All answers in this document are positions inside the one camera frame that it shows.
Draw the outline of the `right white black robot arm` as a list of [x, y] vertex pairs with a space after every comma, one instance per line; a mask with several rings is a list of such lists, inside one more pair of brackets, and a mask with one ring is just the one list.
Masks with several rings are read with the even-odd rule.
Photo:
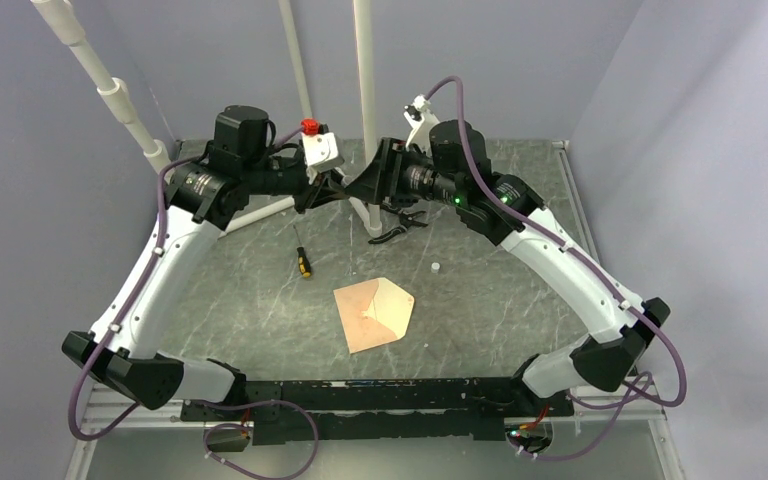
[[670, 315], [607, 274], [562, 230], [543, 198], [515, 175], [493, 171], [483, 134], [444, 121], [421, 149], [385, 137], [346, 192], [368, 204], [404, 207], [419, 200], [451, 205], [470, 230], [522, 261], [573, 309], [587, 332], [572, 344], [527, 360], [511, 388], [517, 411], [534, 415], [550, 396], [590, 385], [612, 392]]

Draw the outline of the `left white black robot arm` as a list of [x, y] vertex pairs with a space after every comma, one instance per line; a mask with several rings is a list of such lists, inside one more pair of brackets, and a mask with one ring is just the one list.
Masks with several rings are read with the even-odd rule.
[[341, 142], [327, 126], [302, 121], [290, 157], [274, 133], [264, 110], [228, 106], [204, 151], [161, 176], [157, 222], [125, 284], [90, 330], [63, 341], [84, 373], [148, 409], [181, 399], [206, 400], [224, 420], [245, 411], [242, 372], [164, 354], [160, 343], [191, 275], [251, 196], [289, 196], [298, 212], [340, 198]]

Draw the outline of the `black grey pliers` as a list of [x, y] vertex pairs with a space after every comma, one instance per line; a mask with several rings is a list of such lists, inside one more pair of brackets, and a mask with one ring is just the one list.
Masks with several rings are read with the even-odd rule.
[[381, 209], [387, 213], [395, 215], [398, 223], [389, 231], [368, 240], [367, 243], [370, 245], [384, 244], [399, 235], [407, 233], [411, 228], [425, 228], [428, 226], [427, 223], [418, 220], [420, 216], [425, 214], [425, 211], [409, 212], [389, 205], [382, 205]]

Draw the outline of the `yellow black screwdriver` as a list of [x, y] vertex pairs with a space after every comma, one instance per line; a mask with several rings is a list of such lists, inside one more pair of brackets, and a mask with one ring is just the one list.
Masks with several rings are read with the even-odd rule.
[[293, 230], [297, 239], [296, 254], [299, 273], [303, 278], [310, 278], [313, 275], [311, 262], [308, 258], [306, 249], [303, 246], [297, 227], [293, 226]]

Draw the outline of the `white PVC pipe frame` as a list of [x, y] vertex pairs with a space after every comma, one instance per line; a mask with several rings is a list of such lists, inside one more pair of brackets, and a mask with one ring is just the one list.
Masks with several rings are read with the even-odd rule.
[[[94, 82], [96, 91], [114, 118], [122, 124], [160, 176], [171, 180], [172, 162], [164, 142], [155, 139], [141, 121], [127, 84], [112, 76], [86, 38], [86, 32], [68, 1], [37, 1], [41, 17], [67, 46]], [[266, 112], [232, 105], [217, 116], [215, 135], [206, 147], [214, 177], [237, 180], [232, 196], [237, 207], [229, 208], [224, 233], [240, 230], [261, 219], [290, 208], [294, 195], [310, 184], [302, 148], [301, 127], [276, 137]]]

